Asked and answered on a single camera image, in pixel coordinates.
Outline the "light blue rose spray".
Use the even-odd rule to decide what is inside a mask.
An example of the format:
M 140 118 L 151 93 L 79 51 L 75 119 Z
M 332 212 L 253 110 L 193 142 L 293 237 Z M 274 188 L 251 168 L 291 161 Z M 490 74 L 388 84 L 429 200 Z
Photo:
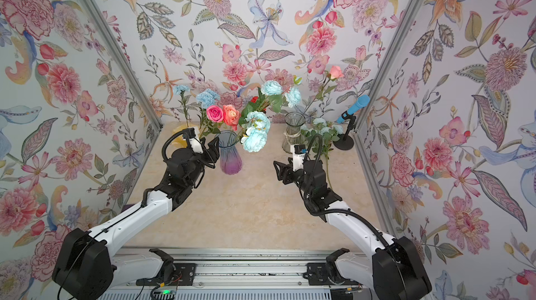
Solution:
M 312 121 L 312 127 L 323 140 L 323 146 L 326 152 L 333 149 L 334 143 L 338 142 L 343 135 L 343 127 L 332 121 L 325 121 L 323 118 L 315 118 Z

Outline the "coral red rose stem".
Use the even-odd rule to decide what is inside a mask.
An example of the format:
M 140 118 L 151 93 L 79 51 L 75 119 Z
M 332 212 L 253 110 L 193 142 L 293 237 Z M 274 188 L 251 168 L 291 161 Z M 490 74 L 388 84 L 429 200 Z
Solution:
M 224 123 L 232 128 L 234 131 L 237 131 L 241 113 L 233 105 L 227 104 L 223 106 L 224 113 Z

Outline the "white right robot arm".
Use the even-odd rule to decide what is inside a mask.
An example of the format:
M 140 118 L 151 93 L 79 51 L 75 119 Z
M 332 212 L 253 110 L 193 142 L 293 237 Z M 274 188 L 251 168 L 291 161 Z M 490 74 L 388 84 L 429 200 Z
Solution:
M 327 184 L 321 161 L 274 162 L 277 179 L 295 184 L 306 210 L 347 236 L 363 253 L 342 248 L 326 259 L 329 279 L 351 280 L 371 290 L 378 299 L 422 299 L 433 287 L 416 245 L 406 238 L 381 232 L 354 212 Z

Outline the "purple blue glass vase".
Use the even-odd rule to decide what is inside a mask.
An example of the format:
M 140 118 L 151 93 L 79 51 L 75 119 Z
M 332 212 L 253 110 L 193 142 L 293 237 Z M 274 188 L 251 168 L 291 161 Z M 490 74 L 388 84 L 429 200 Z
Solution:
M 219 164 L 224 174 L 238 174 L 242 169 L 242 160 L 237 150 L 239 141 L 234 131 L 225 130 L 219 134 Z

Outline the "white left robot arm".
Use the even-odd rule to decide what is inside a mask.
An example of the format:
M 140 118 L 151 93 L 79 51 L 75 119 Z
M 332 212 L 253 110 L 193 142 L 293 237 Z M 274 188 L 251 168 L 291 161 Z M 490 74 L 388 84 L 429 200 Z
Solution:
M 192 128 L 173 138 L 179 136 L 186 138 L 187 146 L 168 156 L 172 139 L 164 143 L 161 154 L 166 171 L 157 186 L 145 190 L 141 202 L 90 230 L 76 228 L 67 234 L 52 273 L 61 291 L 74 299 L 98 299 L 110 287 L 137 280 L 166 284 L 180 276 L 173 257 L 161 249 L 117 255 L 135 235 L 183 205 L 202 182 L 206 168 L 216 167 L 219 138 L 198 139 Z

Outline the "magenta pink rose stem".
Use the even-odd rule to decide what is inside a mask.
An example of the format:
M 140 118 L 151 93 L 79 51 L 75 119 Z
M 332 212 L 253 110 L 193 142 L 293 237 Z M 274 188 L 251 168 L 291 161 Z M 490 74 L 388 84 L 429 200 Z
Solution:
M 206 137 L 208 135 L 219 134 L 220 127 L 224 121 L 224 112 L 222 108 L 217 105 L 208 107 L 201 116 L 200 122 L 200 136 Z

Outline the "light blue peony spray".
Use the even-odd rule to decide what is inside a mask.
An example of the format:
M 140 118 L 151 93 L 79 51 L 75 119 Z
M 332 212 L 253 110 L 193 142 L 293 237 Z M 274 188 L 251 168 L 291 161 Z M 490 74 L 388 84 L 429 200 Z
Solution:
M 285 89 L 276 80 L 269 80 L 258 87 L 258 99 L 247 104 L 239 119 L 240 143 L 244 150 L 257 153 L 265 147 L 272 125 L 267 116 L 268 110 L 278 114 L 283 107 L 297 107 L 301 99 L 302 95 L 295 84 Z

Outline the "clear glass vase with twine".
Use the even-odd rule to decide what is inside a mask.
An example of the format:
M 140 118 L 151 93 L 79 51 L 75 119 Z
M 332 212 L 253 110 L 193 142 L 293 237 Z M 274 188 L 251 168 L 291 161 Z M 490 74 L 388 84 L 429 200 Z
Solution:
M 285 116 L 286 129 L 283 134 L 282 148 L 286 153 L 293 152 L 293 145 L 303 144 L 302 126 L 305 124 L 305 116 L 299 112 L 288 113 Z

